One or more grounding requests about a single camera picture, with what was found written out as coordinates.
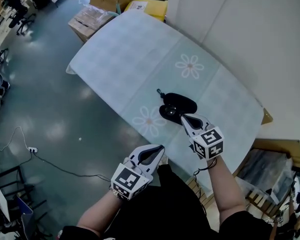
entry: white label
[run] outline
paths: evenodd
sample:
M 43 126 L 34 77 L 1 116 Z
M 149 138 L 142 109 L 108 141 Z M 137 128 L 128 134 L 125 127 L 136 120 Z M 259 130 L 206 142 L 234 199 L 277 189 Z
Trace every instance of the white label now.
M 147 7 L 148 2 L 146 1 L 133 1 L 129 7 L 129 10 L 144 11 Z

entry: yellow plastic bin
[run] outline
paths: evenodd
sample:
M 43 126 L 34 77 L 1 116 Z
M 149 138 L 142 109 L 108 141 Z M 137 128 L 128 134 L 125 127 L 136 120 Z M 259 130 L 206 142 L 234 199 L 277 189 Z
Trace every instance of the yellow plastic bin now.
M 165 20 L 167 8 L 168 1 L 133 0 L 127 5 L 124 11 L 139 10 L 163 22 Z

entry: floor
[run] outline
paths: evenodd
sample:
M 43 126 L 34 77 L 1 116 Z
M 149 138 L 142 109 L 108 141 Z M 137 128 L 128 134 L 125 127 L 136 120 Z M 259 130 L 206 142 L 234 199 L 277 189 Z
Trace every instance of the floor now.
M 57 166 L 78 174 L 111 178 L 124 157 L 147 141 L 121 119 L 77 75 L 65 70 L 83 45 L 68 21 L 89 0 L 63 0 L 37 14 L 25 36 L 9 45 L 2 74 L 11 83 L 0 110 L 0 148 L 21 126 L 29 147 Z M 0 170 L 27 159 L 22 133 L 0 152 Z M 173 170 L 183 180 L 180 168 Z M 109 183 L 97 177 L 79 178 L 33 158 L 22 165 L 28 184 L 35 185 L 36 202 L 47 199 L 37 216 L 48 211 L 43 227 L 54 236 L 65 225 L 75 225 L 82 213 L 101 198 Z

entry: electrical outlet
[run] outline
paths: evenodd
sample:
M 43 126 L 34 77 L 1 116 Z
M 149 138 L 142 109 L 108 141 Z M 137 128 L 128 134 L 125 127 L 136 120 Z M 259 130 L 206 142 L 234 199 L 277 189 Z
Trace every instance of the electrical outlet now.
M 38 152 L 38 149 L 36 147 L 28 147 L 29 151 L 33 151 L 34 153 Z

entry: flower pattern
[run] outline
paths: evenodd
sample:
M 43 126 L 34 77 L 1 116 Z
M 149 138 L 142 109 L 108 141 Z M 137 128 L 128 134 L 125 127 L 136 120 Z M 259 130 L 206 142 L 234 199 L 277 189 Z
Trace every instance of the flower pattern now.
M 159 136 L 158 127 L 162 127 L 167 123 L 167 120 L 160 117 L 159 107 L 155 106 L 151 112 L 146 106 L 140 108 L 141 117 L 135 117 L 132 119 L 132 123 L 136 126 L 141 126 L 139 128 L 139 133 L 145 136 L 148 131 L 153 137 Z
M 190 74 L 194 77 L 194 79 L 199 79 L 199 72 L 204 70 L 204 66 L 198 62 L 198 56 L 193 55 L 189 58 L 185 54 L 181 54 L 182 61 L 176 62 L 175 67 L 179 69 L 183 69 L 181 76 L 183 78 L 187 78 Z

